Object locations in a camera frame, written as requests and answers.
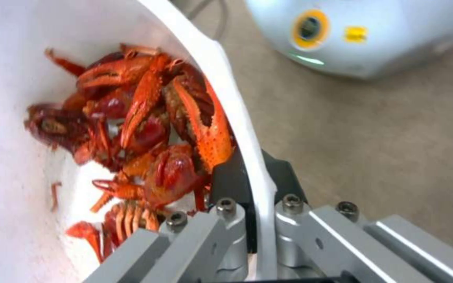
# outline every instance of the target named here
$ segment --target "white robot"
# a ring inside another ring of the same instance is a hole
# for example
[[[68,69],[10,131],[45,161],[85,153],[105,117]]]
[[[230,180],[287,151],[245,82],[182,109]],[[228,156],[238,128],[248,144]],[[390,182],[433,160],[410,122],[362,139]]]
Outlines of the white robot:
[[[371,79],[453,47],[453,0],[246,0],[276,50],[309,68]]]

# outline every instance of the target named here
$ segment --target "cooked crayfish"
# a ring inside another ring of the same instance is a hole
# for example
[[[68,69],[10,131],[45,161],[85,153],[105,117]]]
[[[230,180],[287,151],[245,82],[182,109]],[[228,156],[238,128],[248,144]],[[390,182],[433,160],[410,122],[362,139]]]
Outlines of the cooked crayfish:
[[[124,200],[106,213],[100,233],[78,222],[68,235],[86,239],[102,262],[137,228],[158,229],[156,211],[187,193],[205,209],[212,169],[230,157],[234,140],[200,71],[158,48],[128,44],[86,67],[52,49],[45,54],[77,77],[77,89],[62,105],[30,106],[25,127],[79,165],[94,160],[117,172],[92,181],[103,191],[92,212],[114,197]],[[169,145],[170,125],[185,143]]]
[[[72,225],[66,234],[87,240],[94,249],[97,260],[102,263],[137,229],[157,231],[159,226],[157,214],[144,209],[137,203],[128,202],[113,205],[111,210],[104,215],[104,222],[101,224],[100,230],[92,223],[81,221]]]

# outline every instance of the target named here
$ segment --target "beige floor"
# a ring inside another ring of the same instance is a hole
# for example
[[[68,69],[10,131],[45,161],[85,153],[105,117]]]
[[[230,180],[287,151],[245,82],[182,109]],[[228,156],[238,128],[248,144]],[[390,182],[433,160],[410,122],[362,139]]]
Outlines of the beige floor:
[[[453,51],[373,83],[327,77],[273,51],[243,1],[228,7],[221,43],[259,141],[292,163],[311,204],[397,213],[453,246]],[[194,22],[212,35],[218,16],[214,3]]]

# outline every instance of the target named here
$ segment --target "camera lens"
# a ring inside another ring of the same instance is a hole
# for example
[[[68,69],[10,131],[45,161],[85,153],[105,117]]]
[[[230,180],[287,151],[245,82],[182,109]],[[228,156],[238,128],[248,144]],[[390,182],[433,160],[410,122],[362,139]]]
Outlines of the camera lens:
[[[311,40],[319,34],[320,24],[316,18],[306,18],[300,23],[300,37]]]

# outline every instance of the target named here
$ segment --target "yellow label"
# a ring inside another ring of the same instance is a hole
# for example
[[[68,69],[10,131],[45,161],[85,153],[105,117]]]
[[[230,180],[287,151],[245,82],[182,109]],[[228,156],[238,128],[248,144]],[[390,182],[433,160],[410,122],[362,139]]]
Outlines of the yellow label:
[[[366,27],[345,27],[344,38],[347,42],[362,43],[367,40],[367,34]]]

